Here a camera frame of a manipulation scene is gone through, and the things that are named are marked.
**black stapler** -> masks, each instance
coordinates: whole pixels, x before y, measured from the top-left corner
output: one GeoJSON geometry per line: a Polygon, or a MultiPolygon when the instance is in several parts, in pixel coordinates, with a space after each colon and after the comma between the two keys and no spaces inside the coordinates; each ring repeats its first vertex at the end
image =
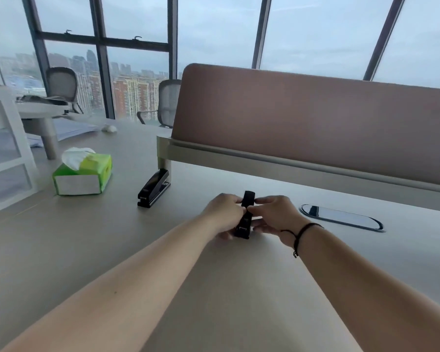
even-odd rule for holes
{"type": "Polygon", "coordinates": [[[137,203],[140,207],[150,208],[155,201],[165,192],[171,185],[166,179],[169,176],[169,171],[166,169],[160,169],[147,181],[145,186],[138,194],[140,202],[137,203]]]}
{"type": "MultiPolygon", "coordinates": [[[[243,201],[241,201],[242,207],[248,207],[254,205],[254,196],[256,194],[252,191],[245,191],[243,201]]],[[[238,226],[235,229],[235,237],[249,239],[251,230],[252,213],[246,212],[240,220],[238,226]]]]}

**office chair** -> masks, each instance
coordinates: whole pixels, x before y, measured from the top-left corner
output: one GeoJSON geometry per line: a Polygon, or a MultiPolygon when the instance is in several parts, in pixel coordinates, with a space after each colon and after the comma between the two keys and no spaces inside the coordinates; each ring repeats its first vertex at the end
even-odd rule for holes
{"type": "Polygon", "coordinates": [[[163,80],[158,87],[158,110],[138,111],[137,117],[140,122],[145,124],[142,119],[142,113],[157,112],[160,127],[172,129],[175,123],[180,88],[181,80],[179,79],[163,80]]]}
{"type": "Polygon", "coordinates": [[[68,101],[72,104],[73,112],[83,113],[76,101],[78,81],[73,70],[63,66],[55,66],[47,69],[46,78],[49,85],[48,99],[68,101]]]}

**mesh chair back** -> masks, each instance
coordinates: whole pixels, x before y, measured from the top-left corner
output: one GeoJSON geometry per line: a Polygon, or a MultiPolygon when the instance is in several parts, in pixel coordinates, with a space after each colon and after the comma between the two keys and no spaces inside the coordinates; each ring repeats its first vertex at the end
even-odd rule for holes
{"type": "Polygon", "coordinates": [[[181,80],[163,80],[158,87],[158,121],[168,127],[175,123],[181,80]]]}
{"type": "Polygon", "coordinates": [[[47,69],[46,78],[49,84],[48,97],[58,96],[69,102],[75,101],[78,83],[73,70],[63,66],[52,67],[47,69]]]}

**brown fabric partition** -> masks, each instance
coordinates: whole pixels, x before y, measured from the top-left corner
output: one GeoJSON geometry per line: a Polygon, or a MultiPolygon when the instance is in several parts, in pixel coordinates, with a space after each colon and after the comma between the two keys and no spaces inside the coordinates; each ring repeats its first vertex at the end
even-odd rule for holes
{"type": "Polygon", "coordinates": [[[440,184],[440,89],[191,64],[172,138],[440,184]]]}

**black string bracelet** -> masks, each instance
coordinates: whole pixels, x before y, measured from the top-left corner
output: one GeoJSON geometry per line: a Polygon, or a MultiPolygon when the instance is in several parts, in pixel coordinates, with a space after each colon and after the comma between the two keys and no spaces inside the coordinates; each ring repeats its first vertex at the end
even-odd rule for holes
{"type": "Polygon", "coordinates": [[[295,242],[293,243],[293,249],[294,249],[293,256],[295,258],[298,257],[298,244],[300,242],[300,238],[303,236],[305,231],[308,230],[312,226],[319,226],[322,228],[322,226],[319,223],[310,222],[310,223],[307,223],[306,225],[304,225],[303,228],[300,230],[300,232],[298,232],[298,234],[294,234],[290,230],[281,230],[281,232],[290,232],[291,234],[293,234],[295,236],[295,242]]]}

